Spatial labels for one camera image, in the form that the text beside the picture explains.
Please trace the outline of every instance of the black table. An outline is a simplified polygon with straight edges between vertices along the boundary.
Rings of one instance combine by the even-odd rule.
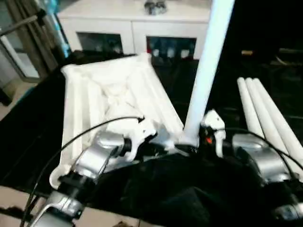
[[[121,55],[107,56],[74,52],[65,64],[84,64],[104,61]],[[178,61],[169,67],[155,66],[155,71],[166,89],[181,120],[185,122],[190,95],[198,61]],[[246,128],[241,100],[237,88],[238,77],[257,77],[263,82],[273,100],[282,111],[295,134],[303,141],[303,107],[301,99],[303,84],[301,69],[270,66],[250,61],[232,62],[221,59],[215,77],[207,109],[215,109],[227,127]],[[52,76],[40,83],[0,122],[1,153],[0,185],[20,191],[30,192],[40,170],[47,160],[61,147],[64,114],[65,79],[57,69]],[[47,196],[51,192],[49,174],[58,165],[59,157],[45,171],[39,184],[37,195]],[[105,176],[113,188],[100,189],[90,204],[94,208],[106,209],[130,216],[127,208],[117,208],[121,201],[115,199],[126,190],[127,179],[134,174],[134,168],[119,170],[119,179],[111,174]]]

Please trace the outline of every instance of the black fabric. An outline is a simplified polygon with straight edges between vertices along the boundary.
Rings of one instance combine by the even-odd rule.
[[[122,56],[75,52],[65,64],[117,57]],[[155,68],[183,122],[196,67],[197,61],[182,61],[171,68]],[[226,127],[246,127],[236,84],[239,76],[259,77],[298,138],[303,139],[303,108],[293,107],[303,92],[300,69],[223,58],[207,108],[215,108]],[[61,146],[64,86],[58,69],[0,122],[1,185],[30,192],[46,161]],[[37,194],[50,193],[49,174],[58,162],[59,157],[46,170]],[[229,162],[175,155],[105,174],[89,206],[165,226],[260,223],[265,218],[262,199],[248,176],[242,166]]]

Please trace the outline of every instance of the glass cabinet door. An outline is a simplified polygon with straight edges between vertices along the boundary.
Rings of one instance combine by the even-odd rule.
[[[83,50],[123,53],[119,34],[77,32]]]
[[[61,18],[72,51],[135,53],[130,21]]]

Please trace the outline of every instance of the white plastic part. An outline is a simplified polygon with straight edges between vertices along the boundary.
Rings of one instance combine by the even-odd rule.
[[[147,137],[153,136],[156,133],[157,131],[150,119],[144,119],[141,121],[129,134],[129,137],[132,140],[132,150],[125,154],[126,161],[132,162],[137,155],[139,146]]]
[[[268,92],[263,87],[259,79],[253,80],[256,88],[258,89],[259,94],[262,97],[262,100],[268,110],[271,119],[273,120],[278,132],[287,148],[288,153],[293,156],[295,159],[303,159],[303,147],[297,137],[295,136],[293,130],[290,128],[285,118],[279,111],[278,107],[268,94]]]
[[[248,130],[264,138],[264,134],[254,105],[250,98],[250,94],[247,90],[245,80],[240,77],[238,78],[237,83]]]
[[[215,110],[208,111],[202,120],[203,126],[209,126],[214,130],[219,130],[214,133],[216,139],[216,154],[218,157],[223,157],[223,140],[226,139],[225,123]]]
[[[150,64],[149,54],[67,65],[61,71],[66,77],[62,144],[83,130],[122,116],[144,116],[163,124],[175,137],[183,130],[182,121]],[[51,186],[58,187],[58,177],[69,171],[98,130],[131,136],[137,128],[140,126],[136,119],[120,120],[77,139],[61,152],[60,163],[50,176]]]
[[[200,123],[213,85],[235,0],[213,0],[205,44],[180,142],[197,146]]]
[[[258,90],[255,87],[251,78],[246,79],[246,85],[250,93],[250,97],[256,109],[259,121],[261,123],[261,127],[265,134],[266,139],[272,143],[276,148],[284,151],[286,153],[286,147],[278,133],[273,120],[271,119],[269,112],[267,111]]]

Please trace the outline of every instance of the white frame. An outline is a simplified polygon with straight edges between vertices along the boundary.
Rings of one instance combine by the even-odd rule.
[[[87,32],[100,34],[118,34],[121,37],[123,53],[134,53],[131,21],[62,18],[60,19],[60,23],[63,27],[64,33],[72,51],[82,50],[77,32]]]
[[[133,22],[133,37],[136,54],[147,51],[147,36],[196,38],[194,59],[202,55],[206,23],[180,23],[180,22]]]

